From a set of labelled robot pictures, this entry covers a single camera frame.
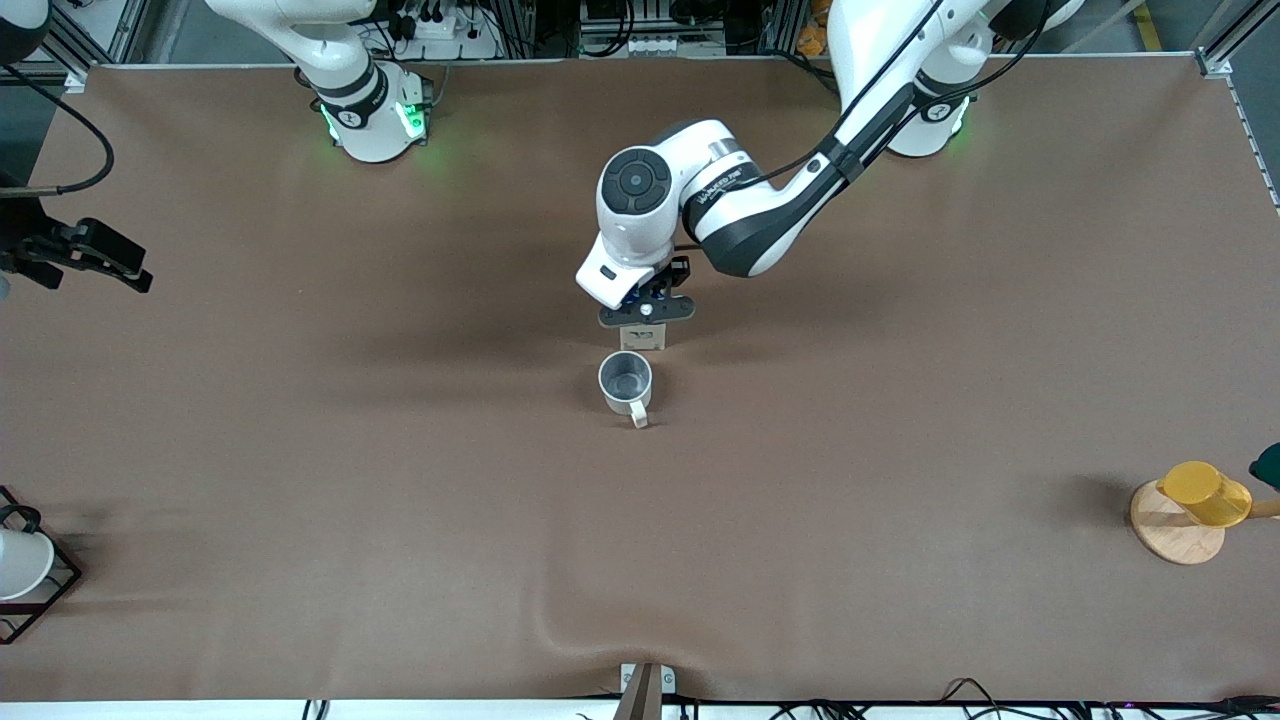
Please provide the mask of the white mug blue inside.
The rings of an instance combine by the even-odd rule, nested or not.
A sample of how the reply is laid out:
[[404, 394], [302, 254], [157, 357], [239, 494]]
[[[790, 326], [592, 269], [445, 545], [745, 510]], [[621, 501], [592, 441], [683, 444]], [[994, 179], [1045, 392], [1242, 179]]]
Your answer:
[[648, 407], [653, 395], [653, 369], [639, 352], [620, 350], [605, 357], [598, 370], [598, 384], [608, 407], [628, 418], [634, 427], [649, 427]]

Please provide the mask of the yellow plastic cup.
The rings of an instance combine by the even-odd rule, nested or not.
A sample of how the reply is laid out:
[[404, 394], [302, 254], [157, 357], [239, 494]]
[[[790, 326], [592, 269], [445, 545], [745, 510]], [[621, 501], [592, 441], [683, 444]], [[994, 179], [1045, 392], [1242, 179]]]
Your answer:
[[1251, 492], [1203, 461], [1180, 462], [1156, 480], [1157, 491], [1198, 525], [1226, 529], [1244, 521], [1253, 506]]

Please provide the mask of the orange snack packs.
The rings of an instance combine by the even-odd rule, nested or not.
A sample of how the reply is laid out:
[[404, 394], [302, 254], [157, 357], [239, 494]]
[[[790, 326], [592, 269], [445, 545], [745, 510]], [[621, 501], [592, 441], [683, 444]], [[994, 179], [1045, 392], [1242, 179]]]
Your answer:
[[795, 53], [804, 58], [828, 54], [828, 17], [833, 0], [808, 0], [809, 14], [795, 45]]

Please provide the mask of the brown table cover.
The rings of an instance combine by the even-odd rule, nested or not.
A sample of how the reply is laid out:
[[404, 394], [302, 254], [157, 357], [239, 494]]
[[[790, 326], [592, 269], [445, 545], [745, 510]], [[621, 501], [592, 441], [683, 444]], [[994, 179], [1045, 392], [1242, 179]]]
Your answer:
[[147, 249], [0, 304], [0, 483], [84, 583], [0, 698], [1280, 694], [1280, 521], [1198, 568], [1132, 492], [1280, 441], [1280, 215], [1189, 56], [1032, 56], [749, 281], [704, 259], [653, 423], [573, 275], [617, 150], [836, 118], [777, 60], [461, 67], [431, 141], [328, 141], [285, 68], [97, 69], [47, 202]]

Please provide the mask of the white power strip black plugs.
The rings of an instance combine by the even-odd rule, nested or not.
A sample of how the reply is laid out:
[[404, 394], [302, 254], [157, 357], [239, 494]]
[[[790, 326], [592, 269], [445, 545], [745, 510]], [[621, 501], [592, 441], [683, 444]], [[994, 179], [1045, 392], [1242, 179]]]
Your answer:
[[497, 17], [477, 0], [385, 0], [394, 58], [411, 61], [508, 56]]

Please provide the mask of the white bowl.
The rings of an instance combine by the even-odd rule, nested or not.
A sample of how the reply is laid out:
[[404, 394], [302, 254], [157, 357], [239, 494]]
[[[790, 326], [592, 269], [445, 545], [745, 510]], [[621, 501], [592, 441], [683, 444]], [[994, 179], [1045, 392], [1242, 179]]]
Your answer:
[[0, 602], [29, 593], [51, 571], [52, 541], [42, 532], [0, 528]]

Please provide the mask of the round wooden mug stand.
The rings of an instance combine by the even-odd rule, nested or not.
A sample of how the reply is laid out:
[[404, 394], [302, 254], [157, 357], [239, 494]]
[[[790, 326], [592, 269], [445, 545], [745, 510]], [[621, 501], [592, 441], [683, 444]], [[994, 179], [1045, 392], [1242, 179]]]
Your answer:
[[1229, 530], [1196, 523], [1185, 509], [1157, 489], [1156, 480], [1133, 493], [1126, 520], [1152, 555], [1183, 566], [1208, 562], [1217, 556]]

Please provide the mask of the aluminium frame post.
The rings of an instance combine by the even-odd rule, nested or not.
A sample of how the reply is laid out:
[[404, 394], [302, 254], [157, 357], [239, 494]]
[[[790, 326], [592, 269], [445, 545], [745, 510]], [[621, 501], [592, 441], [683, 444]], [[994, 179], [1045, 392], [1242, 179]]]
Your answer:
[[70, 87], [81, 87], [91, 68], [133, 59], [151, 10], [161, 4], [164, 0], [50, 0], [44, 51], [67, 69]]
[[1280, 18], [1280, 0], [1221, 0], [1192, 44], [1201, 76], [1230, 76], [1233, 56], [1272, 18]]

